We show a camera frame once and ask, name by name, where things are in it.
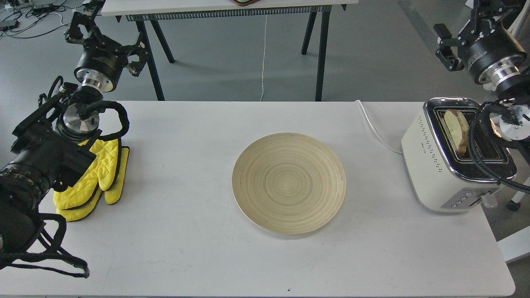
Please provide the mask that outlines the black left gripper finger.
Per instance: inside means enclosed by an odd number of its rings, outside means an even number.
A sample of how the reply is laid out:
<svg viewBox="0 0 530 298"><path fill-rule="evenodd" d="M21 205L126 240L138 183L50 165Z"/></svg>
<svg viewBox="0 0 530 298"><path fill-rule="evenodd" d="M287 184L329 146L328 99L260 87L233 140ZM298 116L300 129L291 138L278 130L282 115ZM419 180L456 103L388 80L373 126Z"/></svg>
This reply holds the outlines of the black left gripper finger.
<svg viewBox="0 0 530 298"><path fill-rule="evenodd" d="M144 33L140 32L135 44L119 47L121 66L126 68L134 77L138 77L140 75L147 63L147 59L150 57L150 54L148 53L148 50L146 49L143 42L144 37ZM137 56L138 60L130 62L129 57L131 56Z"/></svg>
<svg viewBox="0 0 530 298"><path fill-rule="evenodd" d="M84 0L81 7L74 11L70 26L65 31L65 40L68 43L82 46L106 47L106 36L101 34L95 24L95 17L104 6L104 0Z"/></svg>

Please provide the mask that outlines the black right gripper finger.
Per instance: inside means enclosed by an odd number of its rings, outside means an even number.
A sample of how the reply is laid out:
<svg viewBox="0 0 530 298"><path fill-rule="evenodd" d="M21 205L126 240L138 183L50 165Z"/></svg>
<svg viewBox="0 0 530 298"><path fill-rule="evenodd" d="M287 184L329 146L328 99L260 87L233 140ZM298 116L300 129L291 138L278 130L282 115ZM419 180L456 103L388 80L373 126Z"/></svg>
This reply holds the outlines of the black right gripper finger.
<svg viewBox="0 0 530 298"><path fill-rule="evenodd" d="M458 71L464 68L464 64L454 54L452 48L460 48L469 45L469 42L462 39L461 36L453 38L447 26L443 23L434 24L434 30L439 37L438 49L435 52L436 57L439 58L443 66L450 71Z"/></svg>
<svg viewBox="0 0 530 298"><path fill-rule="evenodd" d="M526 0L468 0L466 40L517 40L526 23Z"/></svg>

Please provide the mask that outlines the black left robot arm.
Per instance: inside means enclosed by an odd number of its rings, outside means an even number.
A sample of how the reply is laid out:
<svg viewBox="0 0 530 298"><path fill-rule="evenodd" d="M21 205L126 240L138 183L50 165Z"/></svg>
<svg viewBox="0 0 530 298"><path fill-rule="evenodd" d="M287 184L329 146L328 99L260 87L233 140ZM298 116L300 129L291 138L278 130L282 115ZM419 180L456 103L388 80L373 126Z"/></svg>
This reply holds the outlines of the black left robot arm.
<svg viewBox="0 0 530 298"><path fill-rule="evenodd" d="M49 190L65 191L77 183L96 155L96 141L112 141L127 134L126 109L105 101L103 94L116 89L123 69L138 76L149 57L142 45L123 46L100 32L95 17L102 0L86 0L76 11L65 40L83 46L74 74L79 84L58 76L48 94L39 97L36 111L13 131L13 161L1 169L1 268L38 269L36 262L61 260L82 273L54 272L89 277L87 262L61 247L66 219L39 211ZM60 83L57 93L55 86Z"/></svg>

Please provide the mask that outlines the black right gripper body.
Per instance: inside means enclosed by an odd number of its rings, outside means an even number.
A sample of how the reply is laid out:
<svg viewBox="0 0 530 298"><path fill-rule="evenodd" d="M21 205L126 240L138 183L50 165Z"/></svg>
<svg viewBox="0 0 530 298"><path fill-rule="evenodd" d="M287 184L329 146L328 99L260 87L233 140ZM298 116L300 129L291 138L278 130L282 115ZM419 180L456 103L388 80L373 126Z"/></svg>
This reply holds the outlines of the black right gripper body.
<svg viewBox="0 0 530 298"><path fill-rule="evenodd" d="M462 62L476 84L492 87L527 87L528 78L520 71L527 53L501 25L485 23L476 29L471 23L462 28Z"/></svg>

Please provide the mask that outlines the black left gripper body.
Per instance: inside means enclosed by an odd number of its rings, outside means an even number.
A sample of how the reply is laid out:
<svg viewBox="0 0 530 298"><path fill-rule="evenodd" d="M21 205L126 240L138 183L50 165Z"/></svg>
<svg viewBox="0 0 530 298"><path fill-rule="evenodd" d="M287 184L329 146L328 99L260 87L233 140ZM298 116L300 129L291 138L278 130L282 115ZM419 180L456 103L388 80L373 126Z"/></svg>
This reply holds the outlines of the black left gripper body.
<svg viewBox="0 0 530 298"><path fill-rule="evenodd" d="M81 86L88 86L100 92L112 92L116 89L128 59L123 55L114 55L100 48L85 48L74 70Z"/></svg>

